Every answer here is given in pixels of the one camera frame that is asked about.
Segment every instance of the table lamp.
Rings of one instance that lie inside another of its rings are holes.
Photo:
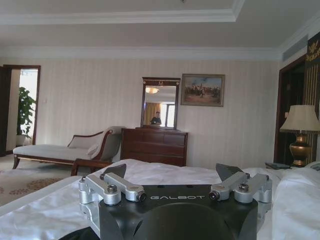
[[[294,133],[296,142],[290,144],[290,152],[293,156],[293,165],[304,167],[311,146],[307,143],[307,134],[320,133],[320,122],[313,105],[292,105],[289,114],[280,127],[280,132]]]

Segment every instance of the floor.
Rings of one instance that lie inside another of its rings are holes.
[[[70,177],[71,166],[20,160],[17,169],[12,169],[13,155],[0,157],[0,206],[35,192],[61,179]],[[87,175],[90,170],[80,167],[78,175]]]

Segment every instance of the nightstand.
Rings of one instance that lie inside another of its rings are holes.
[[[290,169],[291,168],[289,165],[282,164],[282,163],[276,163],[276,162],[265,162],[264,164],[267,169],[279,170],[279,169]]]

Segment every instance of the framed painting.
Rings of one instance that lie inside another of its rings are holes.
[[[224,74],[182,74],[181,105],[223,107]]]

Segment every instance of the wooden mirror frame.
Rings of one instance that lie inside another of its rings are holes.
[[[141,128],[156,128],[156,129],[177,129],[177,118],[178,118],[178,98],[179,98],[179,77],[142,77],[142,105],[141,105]],[[158,125],[144,125],[144,112],[145,112],[145,100],[146,100],[146,86],[175,86],[175,101],[174,101],[174,121],[173,127],[158,126]]]

